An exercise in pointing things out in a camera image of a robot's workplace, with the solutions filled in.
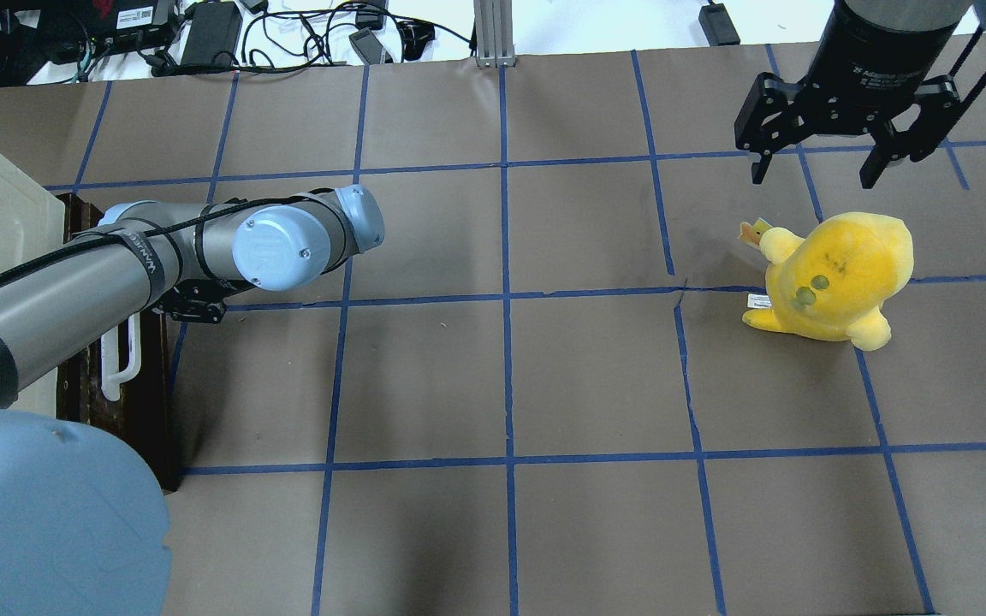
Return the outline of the black gripper near drawer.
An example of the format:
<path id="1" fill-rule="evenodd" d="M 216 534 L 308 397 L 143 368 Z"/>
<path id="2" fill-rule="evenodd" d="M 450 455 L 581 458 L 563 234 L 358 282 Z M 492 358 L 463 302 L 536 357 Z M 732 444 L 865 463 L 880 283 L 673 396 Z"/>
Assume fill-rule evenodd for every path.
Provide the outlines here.
<path id="1" fill-rule="evenodd" d="M 224 300 L 229 289 L 219 281 L 186 280 L 162 295 L 150 311 L 179 321 L 215 326 L 222 322 L 227 306 Z"/>

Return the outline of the black gripper near toy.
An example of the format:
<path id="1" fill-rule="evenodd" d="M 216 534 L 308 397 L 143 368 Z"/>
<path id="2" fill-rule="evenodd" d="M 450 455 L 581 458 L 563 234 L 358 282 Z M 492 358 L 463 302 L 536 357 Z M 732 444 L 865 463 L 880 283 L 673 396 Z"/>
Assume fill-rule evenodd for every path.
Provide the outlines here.
<path id="1" fill-rule="evenodd" d="M 889 165 L 930 156 L 961 118 L 953 75 L 928 73 L 963 16 L 963 1 L 837 1 L 806 76 L 757 75 L 737 113 L 734 145 L 750 157 L 751 182 L 762 184 L 772 157 L 810 135 L 869 133 L 865 190 Z M 917 117 L 897 129 L 892 118 L 912 105 Z"/>

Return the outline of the silver robot arm near drawer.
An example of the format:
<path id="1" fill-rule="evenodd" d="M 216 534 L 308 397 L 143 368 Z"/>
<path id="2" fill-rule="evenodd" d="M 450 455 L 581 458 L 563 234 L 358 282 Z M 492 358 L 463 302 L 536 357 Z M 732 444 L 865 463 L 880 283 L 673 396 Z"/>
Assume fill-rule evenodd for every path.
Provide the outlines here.
<path id="1" fill-rule="evenodd" d="M 367 187 L 288 198 L 136 200 L 0 274 L 0 615 L 159 615 L 167 501 L 140 453 L 98 426 L 15 409 L 23 388 L 145 311 L 219 323 L 224 300 L 285 292 L 377 248 Z"/>

